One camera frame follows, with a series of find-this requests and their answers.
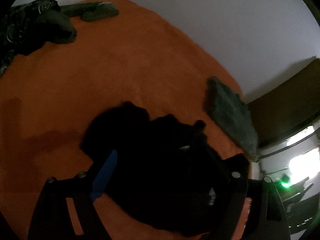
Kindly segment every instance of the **green light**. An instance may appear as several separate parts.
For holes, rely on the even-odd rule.
[[[284,182],[281,182],[281,185],[282,185],[282,187],[284,187],[284,188],[289,188],[289,187],[291,186],[290,183],[284,183]]]

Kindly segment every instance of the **silver bolt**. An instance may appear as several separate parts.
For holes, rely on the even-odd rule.
[[[240,173],[239,172],[237,172],[237,171],[234,171],[232,174],[232,177],[234,177],[235,179],[238,179],[238,178],[240,178]]]
[[[85,173],[85,171],[81,171],[78,173],[78,178],[84,178],[87,174]]]
[[[54,182],[55,180],[56,180],[55,177],[49,177],[49,178],[47,179],[47,182],[48,182],[48,183],[52,183],[52,182]]]
[[[270,177],[264,177],[263,180],[267,183],[272,182],[272,179]]]

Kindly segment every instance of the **gray wall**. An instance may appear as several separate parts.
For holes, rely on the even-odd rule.
[[[302,0],[132,1],[160,14],[214,56],[238,81],[247,102],[320,56],[320,28]]]

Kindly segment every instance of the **orange surface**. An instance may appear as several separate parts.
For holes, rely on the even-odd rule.
[[[18,55],[0,79],[0,210],[21,239],[46,178],[87,170],[92,162],[79,149],[86,128],[123,101],[151,118],[201,119],[222,158],[242,152],[202,111],[210,76],[240,93],[214,58],[152,11],[127,0],[90,1],[114,2],[120,15],[93,23],[72,18],[74,43],[47,42]],[[135,221],[106,195],[95,206],[113,240],[185,239]]]

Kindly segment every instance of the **orange blanket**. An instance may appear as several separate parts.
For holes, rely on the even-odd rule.
[[[152,11],[127,0],[89,1],[111,1],[120,15],[93,23],[72,18],[75,43],[47,42],[18,55],[0,79],[0,210],[21,239],[46,178],[87,170],[92,162],[79,148],[87,126],[123,101],[146,108],[151,118],[201,119],[222,158],[242,152],[202,110],[210,76],[240,93],[214,58]],[[135,221],[106,195],[95,207],[113,240],[184,239]]]

